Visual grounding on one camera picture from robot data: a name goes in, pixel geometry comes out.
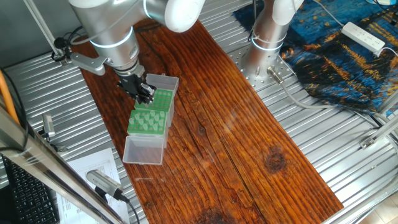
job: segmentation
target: wood grain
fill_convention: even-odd
[[[183,34],[150,23],[136,26],[140,63],[180,79],[163,165],[124,165],[150,223],[321,223],[343,208],[199,22]],[[122,157],[134,101],[111,68],[82,72]]]

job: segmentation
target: paper sheet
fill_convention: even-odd
[[[116,163],[114,162],[112,149],[105,149],[100,152],[96,152],[89,156],[85,156],[80,159],[68,162],[81,178],[83,178],[93,189],[95,185],[88,182],[86,174],[88,171],[98,169],[110,176],[112,179],[120,183],[118,170]],[[125,202],[118,201],[109,195],[106,195],[109,205],[115,210],[117,214],[126,222],[129,221],[129,214],[127,212],[127,205]],[[81,211],[74,204],[64,199],[61,195],[57,194],[58,211],[60,214],[61,224],[95,224],[98,223],[94,218],[91,218],[85,212]]]

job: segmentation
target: clear plastic box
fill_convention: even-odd
[[[137,138],[161,138],[164,140],[163,147],[166,148],[169,136],[166,116],[166,113],[159,111],[133,110],[130,114],[127,133]]]
[[[139,111],[163,111],[167,113],[167,127],[171,127],[174,115],[173,91],[158,88],[154,95],[154,101],[151,104],[136,103],[135,109]]]
[[[163,138],[127,136],[123,162],[140,165],[162,165],[164,140]]]
[[[156,88],[161,88],[164,90],[172,90],[173,97],[178,88],[179,78],[168,77],[164,73],[162,75],[147,74],[146,81],[148,84],[155,86]]]
[[[169,77],[164,73],[161,75],[147,74],[146,81],[150,85],[154,85],[156,88],[163,90],[171,90],[173,91],[173,102],[170,108],[170,119],[167,121],[167,126],[171,127],[173,116],[174,116],[174,97],[177,92],[179,78],[177,77]]]

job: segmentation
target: blue painted cloth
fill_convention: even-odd
[[[363,0],[322,0],[322,4],[343,24],[353,22],[386,43],[398,48],[398,29],[390,25],[392,11],[382,12]],[[260,11],[264,4],[258,2]],[[234,12],[251,30],[252,6]],[[340,32],[341,26],[318,4],[305,1],[293,18],[282,47],[308,93],[329,105],[373,114],[398,89],[398,58],[384,51],[379,58]],[[393,107],[391,114],[398,106]]]

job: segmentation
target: robotic arm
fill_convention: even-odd
[[[294,14],[304,0],[264,0],[264,10],[254,23],[251,44],[242,57],[244,75],[273,69]]]
[[[171,31],[185,32],[197,21],[205,0],[69,0],[69,3],[88,37],[106,30],[90,40],[99,57],[73,53],[73,63],[97,75],[104,75],[104,64],[109,65],[119,77],[118,86],[138,103],[148,104],[153,101],[156,87],[143,82],[144,67],[138,61],[139,46],[132,26],[149,17]]]

